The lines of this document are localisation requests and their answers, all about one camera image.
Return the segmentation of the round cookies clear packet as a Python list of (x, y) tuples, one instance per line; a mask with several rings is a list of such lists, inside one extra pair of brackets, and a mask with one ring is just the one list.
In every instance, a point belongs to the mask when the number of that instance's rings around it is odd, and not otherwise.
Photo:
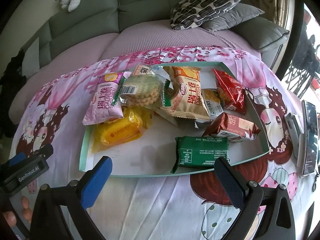
[(137, 75), (128, 77), (119, 91), (119, 100), (124, 106), (149, 107), (161, 95), (163, 83), (156, 75)]

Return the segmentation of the grey cushion right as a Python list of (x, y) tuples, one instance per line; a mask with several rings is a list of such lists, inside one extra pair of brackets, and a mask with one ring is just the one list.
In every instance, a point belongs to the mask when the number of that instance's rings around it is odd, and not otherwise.
[(238, 3), (228, 12), (201, 24), (201, 28), (210, 32), (231, 29), (242, 22), (251, 20), (264, 13), (263, 10), (252, 5)]

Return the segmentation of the brown milk biscuit packet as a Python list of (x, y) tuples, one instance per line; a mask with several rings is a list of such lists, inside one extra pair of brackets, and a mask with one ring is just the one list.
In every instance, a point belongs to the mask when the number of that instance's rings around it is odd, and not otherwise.
[(206, 128), (202, 136), (241, 142), (255, 140), (259, 133), (260, 128), (255, 123), (223, 112)]

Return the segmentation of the black white patterned cushion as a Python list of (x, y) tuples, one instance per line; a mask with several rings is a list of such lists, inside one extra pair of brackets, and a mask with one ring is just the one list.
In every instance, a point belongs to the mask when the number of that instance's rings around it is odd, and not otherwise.
[(180, 0), (170, 12), (173, 30), (199, 27), (233, 9), (241, 0)]

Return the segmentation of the orange swiss roll packet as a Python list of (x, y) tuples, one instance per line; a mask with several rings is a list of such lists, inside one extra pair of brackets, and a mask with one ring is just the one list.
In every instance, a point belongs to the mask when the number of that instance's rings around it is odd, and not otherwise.
[(161, 109), (168, 115), (185, 119), (210, 120), (201, 91), (200, 68), (164, 66), (166, 82)]

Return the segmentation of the cartoon print cloth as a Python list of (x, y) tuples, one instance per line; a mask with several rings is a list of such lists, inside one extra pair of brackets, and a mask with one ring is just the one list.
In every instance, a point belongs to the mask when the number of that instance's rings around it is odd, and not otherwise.
[[(51, 143), (49, 170), (28, 192), (31, 200), (41, 184), (65, 185), (81, 177), (80, 146), (86, 112), (99, 74), (139, 63), (222, 62), (254, 95), (255, 108), (266, 121), (286, 113), (301, 113), (301, 102), (253, 54), (220, 46), (168, 47), (129, 53), (106, 60), (82, 61), (83, 52), (65, 51), (33, 76), (19, 91), (11, 116), (18, 123), (11, 153), (33, 153)], [(275, 187), (285, 184), (295, 216), (296, 239), (306, 229), (308, 209), (319, 197), (314, 175), (301, 177), (288, 131), (269, 132), (276, 140), (267, 155), (240, 164), (246, 179)], [(220, 239), (237, 210), (213, 172), (185, 176), (109, 179), (89, 214), (106, 239)]]

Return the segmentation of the dark green biscuit packet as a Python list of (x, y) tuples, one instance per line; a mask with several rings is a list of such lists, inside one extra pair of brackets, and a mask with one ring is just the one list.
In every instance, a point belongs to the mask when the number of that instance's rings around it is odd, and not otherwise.
[(229, 143), (226, 138), (176, 137), (176, 161), (171, 170), (178, 168), (211, 168), (216, 159), (224, 157), (229, 161)]

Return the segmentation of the purple swiss roll packet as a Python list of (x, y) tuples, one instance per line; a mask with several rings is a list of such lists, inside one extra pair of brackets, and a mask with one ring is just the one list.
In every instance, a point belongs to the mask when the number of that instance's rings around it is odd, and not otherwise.
[(82, 120), (85, 126), (100, 124), (124, 117), (119, 91), (124, 81), (131, 75), (130, 71), (113, 72), (99, 76), (95, 92)]

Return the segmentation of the grey sofa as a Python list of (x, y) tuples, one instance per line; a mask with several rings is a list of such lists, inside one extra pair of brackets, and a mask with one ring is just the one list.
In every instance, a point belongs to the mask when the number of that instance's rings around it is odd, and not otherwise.
[[(171, 9), (180, 0), (81, 0), (72, 12), (62, 9), (53, 15), (22, 47), (26, 51), (39, 38), (39, 63), (50, 63), (63, 51), (91, 38), (121, 33), (143, 22), (167, 20)], [(289, 31), (257, 16), (232, 27), (261, 54), (263, 61), (272, 65), (288, 40)]]

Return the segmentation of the smartphone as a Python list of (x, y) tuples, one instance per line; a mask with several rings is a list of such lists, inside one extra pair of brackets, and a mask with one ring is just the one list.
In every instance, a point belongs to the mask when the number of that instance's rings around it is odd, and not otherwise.
[(318, 119), (314, 104), (303, 100), (303, 167), (302, 175), (307, 176), (316, 170), (318, 161)]

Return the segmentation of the silver device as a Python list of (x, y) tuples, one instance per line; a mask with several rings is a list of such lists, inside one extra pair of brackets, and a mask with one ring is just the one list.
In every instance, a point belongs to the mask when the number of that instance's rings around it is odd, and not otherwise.
[(298, 158), (299, 155), (299, 142), (300, 135), (302, 134), (302, 127), (300, 124), (300, 118), (298, 114), (289, 113), (285, 115), (285, 121), (288, 126), (289, 135), (293, 145), (293, 153), (295, 158)]

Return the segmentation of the dark clothing on sofa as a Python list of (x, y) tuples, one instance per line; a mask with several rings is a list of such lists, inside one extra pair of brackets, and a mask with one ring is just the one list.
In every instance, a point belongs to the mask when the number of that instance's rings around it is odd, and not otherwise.
[(9, 118), (9, 109), (20, 89), (26, 84), (27, 78), (20, 74), (24, 51), (11, 58), (4, 74), (1, 77), (1, 137), (12, 138), (16, 131), (16, 126)]

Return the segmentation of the yellow soft bread packet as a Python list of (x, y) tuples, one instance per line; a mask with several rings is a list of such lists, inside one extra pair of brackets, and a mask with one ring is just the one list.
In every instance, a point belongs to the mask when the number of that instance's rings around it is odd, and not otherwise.
[(144, 107), (123, 107), (124, 117), (94, 126), (91, 148), (97, 153), (126, 142), (139, 139), (151, 126), (153, 110)]

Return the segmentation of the steamed cake clear packet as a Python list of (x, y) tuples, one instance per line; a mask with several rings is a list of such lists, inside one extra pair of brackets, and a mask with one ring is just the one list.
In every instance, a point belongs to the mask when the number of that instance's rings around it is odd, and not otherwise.
[(160, 68), (158, 66), (150, 66), (139, 64), (135, 70), (133, 71), (133, 76), (139, 75), (157, 75), (159, 73)]

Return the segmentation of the red snack packet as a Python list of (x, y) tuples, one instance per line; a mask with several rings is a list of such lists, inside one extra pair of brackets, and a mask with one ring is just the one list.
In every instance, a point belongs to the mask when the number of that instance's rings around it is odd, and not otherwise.
[(212, 69), (212, 71), (215, 74), (217, 93), (223, 108), (245, 114), (245, 91), (243, 86), (222, 70)]

